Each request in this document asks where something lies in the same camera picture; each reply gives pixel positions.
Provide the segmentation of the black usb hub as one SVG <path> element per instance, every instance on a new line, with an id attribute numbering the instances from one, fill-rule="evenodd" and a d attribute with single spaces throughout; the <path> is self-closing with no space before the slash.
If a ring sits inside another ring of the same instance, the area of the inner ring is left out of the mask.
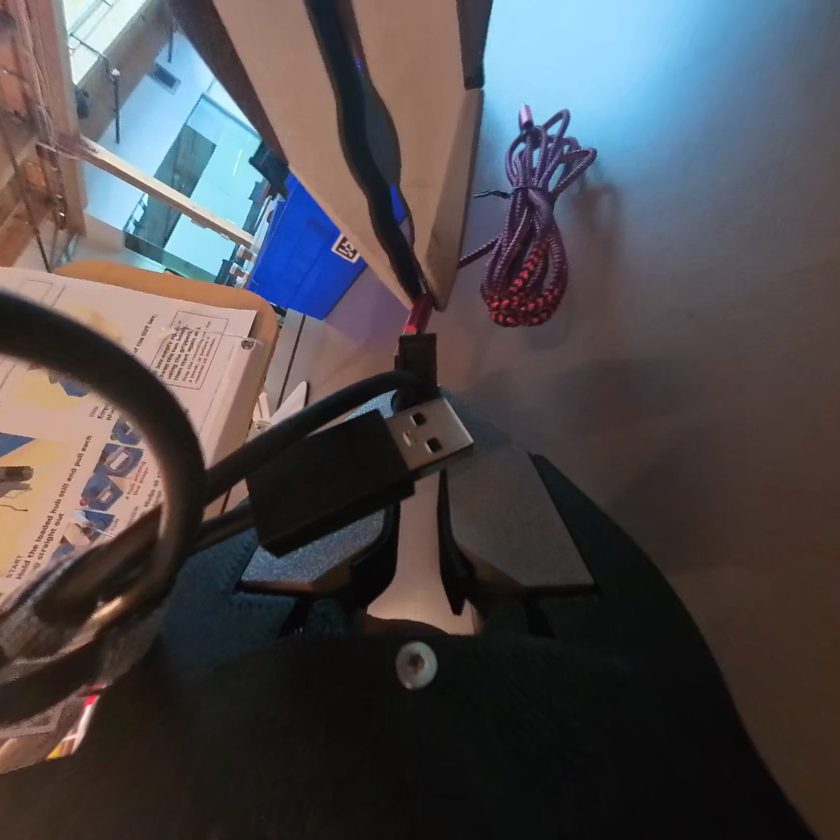
<path id="1" fill-rule="evenodd" d="M 122 408 L 160 469 L 163 505 L 2 601 L 2 728 L 121 677 L 145 653 L 195 553 L 255 528 L 280 553 L 410 497 L 474 441 L 428 378 L 388 371 L 321 399 L 212 467 L 172 391 L 135 355 L 2 293 L 2 353 Z"/>

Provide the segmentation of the blue plastic bin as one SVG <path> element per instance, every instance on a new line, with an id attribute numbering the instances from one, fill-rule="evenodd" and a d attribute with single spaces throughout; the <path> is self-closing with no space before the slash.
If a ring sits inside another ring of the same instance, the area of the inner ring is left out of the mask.
<path id="1" fill-rule="evenodd" d="M 274 308 L 322 321 L 367 265 L 294 175 L 260 247 L 247 288 Z"/>

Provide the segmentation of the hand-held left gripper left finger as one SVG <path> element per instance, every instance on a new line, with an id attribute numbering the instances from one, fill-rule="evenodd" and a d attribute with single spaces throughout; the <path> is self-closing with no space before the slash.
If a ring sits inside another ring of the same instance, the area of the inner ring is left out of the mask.
<path id="1" fill-rule="evenodd" d="M 378 410 L 305 437 L 246 484 L 259 547 L 243 591 L 313 598 L 348 588 L 366 606 L 390 584 L 398 452 Z"/>

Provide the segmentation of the instruction sheet on wooden stand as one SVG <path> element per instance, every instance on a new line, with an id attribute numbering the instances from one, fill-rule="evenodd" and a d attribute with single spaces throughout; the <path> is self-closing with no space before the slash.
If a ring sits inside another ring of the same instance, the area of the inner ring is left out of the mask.
<path id="1" fill-rule="evenodd" d="M 259 394 L 265 389 L 281 331 L 277 314 L 267 301 L 245 289 L 217 286 L 205 281 L 95 259 L 73 261 L 54 272 L 61 277 L 183 300 L 192 305 L 200 303 L 215 308 L 253 311 L 255 319 L 248 336 L 255 341 L 255 348 L 250 352 L 250 358 L 236 381 L 231 406 L 224 418 L 217 422 L 217 441 L 207 441 L 204 433 L 201 433 L 206 465 L 215 465 L 246 441 L 252 413 Z"/>

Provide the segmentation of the printed instruction sheet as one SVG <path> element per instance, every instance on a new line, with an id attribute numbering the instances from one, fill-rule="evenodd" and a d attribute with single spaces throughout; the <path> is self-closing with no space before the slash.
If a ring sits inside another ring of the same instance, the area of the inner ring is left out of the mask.
<path id="1" fill-rule="evenodd" d="M 256 311 L 218 308 L 45 272 L 2 269 L 2 289 L 78 320 L 131 352 L 175 395 L 205 461 L 256 344 Z M 140 427 L 84 384 L 2 356 L 1 593 L 114 538 L 161 504 Z"/>

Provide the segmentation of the pale wooden post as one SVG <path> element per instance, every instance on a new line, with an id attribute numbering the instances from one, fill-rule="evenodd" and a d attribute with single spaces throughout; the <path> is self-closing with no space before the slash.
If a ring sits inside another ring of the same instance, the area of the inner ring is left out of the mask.
<path id="1" fill-rule="evenodd" d="M 193 201 L 191 197 L 183 195 L 158 178 L 148 175 L 134 164 L 106 150 L 99 143 L 87 137 L 59 133 L 56 142 L 50 144 L 39 141 L 38 145 L 48 151 L 88 163 L 102 172 L 113 175 L 121 182 L 140 190 L 142 194 L 159 200 L 178 213 L 187 216 L 196 226 L 211 230 L 236 244 L 236 246 L 248 250 L 252 250 L 254 247 L 254 236 L 244 231 L 243 228 L 208 210 Z"/>

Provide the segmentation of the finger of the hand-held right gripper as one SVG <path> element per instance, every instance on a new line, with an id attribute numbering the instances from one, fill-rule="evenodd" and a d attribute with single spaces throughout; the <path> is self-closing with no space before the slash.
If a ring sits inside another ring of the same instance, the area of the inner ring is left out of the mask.
<path id="1" fill-rule="evenodd" d="M 395 130 L 413 252 L 442 312 L 459 273 L 484 104 L 483 88 L 465 89 L 458 2 L 356 1 L 353 15 Z"/>
<path id="2" fill-rule="evenodd" d="M 413 250 L 366 131 L 364 87 L 335 2 L 169 2 L 199 56 L 374 273 L 421 296 Z"/>

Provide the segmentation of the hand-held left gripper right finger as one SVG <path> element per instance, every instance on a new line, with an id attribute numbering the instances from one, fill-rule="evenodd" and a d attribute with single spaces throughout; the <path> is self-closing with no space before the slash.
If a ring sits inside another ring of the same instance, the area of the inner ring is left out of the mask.
<path id="1" fill-rule="evenodd" d="M 456 394 L 443 395 L 474 441 L 438 484 L 440 573 L 453 612 L 492 596 L 531 602 L 593 592 L 592 574 L 530 454 Z"/>

